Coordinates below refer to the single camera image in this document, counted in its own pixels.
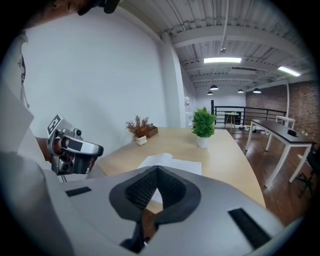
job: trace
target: ceiling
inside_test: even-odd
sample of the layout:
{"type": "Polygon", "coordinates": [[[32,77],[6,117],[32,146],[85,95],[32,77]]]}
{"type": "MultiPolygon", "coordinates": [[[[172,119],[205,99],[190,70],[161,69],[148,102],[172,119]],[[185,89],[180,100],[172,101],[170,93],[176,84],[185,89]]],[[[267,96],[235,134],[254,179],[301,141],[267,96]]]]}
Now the ceiling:
{"type": "Polygon", "coordinates": [[[269,2],[125,0],[121,4],[134,9],[159,37],[170,35],[195,87],[215,84],[249,89],[292,77],[277,70],[280,66],[301,74],[313,72],[302,39],[269,2]],[[227,53],[220,52],[222,42],[227,53]],[[242,61],[204,64],[204,58],[212,57],[240,57],[242,61]]]}

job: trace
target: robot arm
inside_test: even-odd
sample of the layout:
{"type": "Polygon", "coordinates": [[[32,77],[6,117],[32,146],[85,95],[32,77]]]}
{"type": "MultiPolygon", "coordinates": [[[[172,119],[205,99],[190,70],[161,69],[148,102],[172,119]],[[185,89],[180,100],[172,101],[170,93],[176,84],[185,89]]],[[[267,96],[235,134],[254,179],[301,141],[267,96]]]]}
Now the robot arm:
{"type": "Polygon", "coordinates": [[[57,175],[88,174],[91,160],[95,161],[104,152],[102,146],[84,141],[81,130],[74,128],[60,114],[47,127],[47,134],[47,148],[52,154],[51,169],[57,175]],[[58,137],[61,139],[61,154],[54,152],[54,141],[58,137]]]}

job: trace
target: white pot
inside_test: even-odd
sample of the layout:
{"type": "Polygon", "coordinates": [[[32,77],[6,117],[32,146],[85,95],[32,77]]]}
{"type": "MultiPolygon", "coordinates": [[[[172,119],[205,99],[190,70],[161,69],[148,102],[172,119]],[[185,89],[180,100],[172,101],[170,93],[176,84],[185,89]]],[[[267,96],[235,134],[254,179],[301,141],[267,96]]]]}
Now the white pot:
{"type": "Polygon", "coordinates": [[[140,138],[136,137],[135,141],[139,146],[142,146],[142,145],[147,143],[147,137],[146,136],[143,136],[143,137],[140,137],[140,138]]]}
{"type": "Polygon", "coordinates": [[[210,139],[210,137],[202,138],[202,137],[197,136],[196,137],[196,143],[197,143],[199,148],[206,149],[208,147],[208,144],[209,144],[209,139],[210,139]]]}

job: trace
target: brick wall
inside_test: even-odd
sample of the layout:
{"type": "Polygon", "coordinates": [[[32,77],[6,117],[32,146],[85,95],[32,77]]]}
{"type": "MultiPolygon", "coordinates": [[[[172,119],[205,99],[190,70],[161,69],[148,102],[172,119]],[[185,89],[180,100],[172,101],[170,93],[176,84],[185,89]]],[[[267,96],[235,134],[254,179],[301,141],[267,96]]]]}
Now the brick wall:
{"type": "MultiPolygon", "coordinates": [[[[308,136],[320,143],[320,96],[316,81],[289,84],[289,117],[295,119],[294,129],[306,131],[308,136]]],[[[261,94],[252,91],[245,94],[247,107],[287,110],[285,85],[261,89],[261,94]]]]}

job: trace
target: wooden planter box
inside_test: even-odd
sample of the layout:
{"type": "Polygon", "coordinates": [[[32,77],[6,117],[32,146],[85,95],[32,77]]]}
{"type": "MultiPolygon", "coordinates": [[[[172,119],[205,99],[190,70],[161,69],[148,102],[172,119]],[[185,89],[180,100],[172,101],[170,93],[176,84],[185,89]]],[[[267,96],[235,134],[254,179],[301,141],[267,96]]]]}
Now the wooden planter box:
{"type": "Polygon", "coordinates": [[[151,138],[152,136],[154,136],[154,135],[156,135],[157,133],[158,133],[158,127],[155,127],[155,126],[153,126],[153,128],[154,129],[152,129],[152,130],[150,130],[150,131],[148,131],[147,133],[146,133],[146,137],[147,138],[151,138]]]}

